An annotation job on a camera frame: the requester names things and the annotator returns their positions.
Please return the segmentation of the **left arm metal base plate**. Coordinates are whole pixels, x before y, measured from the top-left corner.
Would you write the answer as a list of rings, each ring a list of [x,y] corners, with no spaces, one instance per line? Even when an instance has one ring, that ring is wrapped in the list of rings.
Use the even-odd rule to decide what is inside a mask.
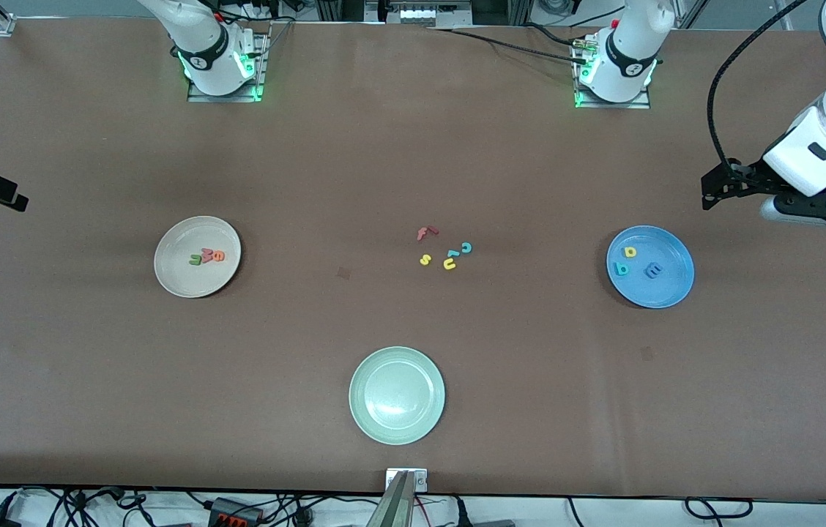
[[[604,39],[588,34],[573,41],[570,57],[580,59],[573,65],[573,93],[577,109],[650,109],[650,83],[658,66],[657,58],[650,63],[635,63],[625,77],[617,66],[601,56]]]

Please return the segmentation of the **white power strip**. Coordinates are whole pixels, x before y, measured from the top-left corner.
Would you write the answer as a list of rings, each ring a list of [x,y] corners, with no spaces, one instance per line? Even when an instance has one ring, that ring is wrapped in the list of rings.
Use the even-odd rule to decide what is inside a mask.
[[[453,28],[470,26],[471,0],[384,0],[386,23]]]

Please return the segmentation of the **black orange power strip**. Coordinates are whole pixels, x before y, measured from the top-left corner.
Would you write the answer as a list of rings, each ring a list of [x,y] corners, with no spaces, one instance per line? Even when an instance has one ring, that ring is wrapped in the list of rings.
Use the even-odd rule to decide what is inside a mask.
[[[258,527],[264,516],[258,506],[246,506],[225,498],[206,501],[206,510],[209,511],[206,527]]]

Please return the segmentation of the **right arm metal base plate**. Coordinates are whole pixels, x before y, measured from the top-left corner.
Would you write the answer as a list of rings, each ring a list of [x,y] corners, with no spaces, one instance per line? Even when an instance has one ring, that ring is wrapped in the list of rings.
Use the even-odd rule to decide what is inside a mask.
[[[221,58],[212,64],[216,71],[215,81],[209,87],[219,88],[218,93],[204,91],[193,81],[193,74],[183,70],[187,78],[189,102],[259,102],[263,99],[270,49],[270,34],[253,33],[238,29],[234,42]]]

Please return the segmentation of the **beige round plate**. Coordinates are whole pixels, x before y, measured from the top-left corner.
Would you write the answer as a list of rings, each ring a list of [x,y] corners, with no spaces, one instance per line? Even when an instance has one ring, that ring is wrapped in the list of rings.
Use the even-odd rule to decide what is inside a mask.
[[[189,257],[202,249],[222,250],[224,261],[191,266]],[[189,217],[171,227],[153,253],[153,271],[170,294],[182,298],[211,296],[230,283],[238,271],[242,243],[232,224],[212,216]]]

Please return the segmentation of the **blue round plate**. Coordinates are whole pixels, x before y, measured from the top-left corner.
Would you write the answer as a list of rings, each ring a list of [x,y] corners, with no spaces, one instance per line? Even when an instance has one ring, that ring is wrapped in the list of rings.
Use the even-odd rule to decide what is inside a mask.
[[[636,247],[638,255],[627,259],[623,247]],[[614,273],[615,261],[630,267],[628,276]],[[657,261],[664,268],[658,279],[648,279],[644,268]],[[691,291],[696,271],[690,251],[680,238],[653,225],[621,230],[605,254],[607,276],[621,297],[643,308],[668,308],[680,303]]]

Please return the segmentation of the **pale green round plate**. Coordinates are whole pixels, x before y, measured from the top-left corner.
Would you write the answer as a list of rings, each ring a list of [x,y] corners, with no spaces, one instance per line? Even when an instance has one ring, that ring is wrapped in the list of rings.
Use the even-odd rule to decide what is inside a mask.
[[[351,377],[347,400],[353,420],[367,437],[386,446],[406,446],[439,424],[445,381],[422,351],[395,345],[362,360]]]

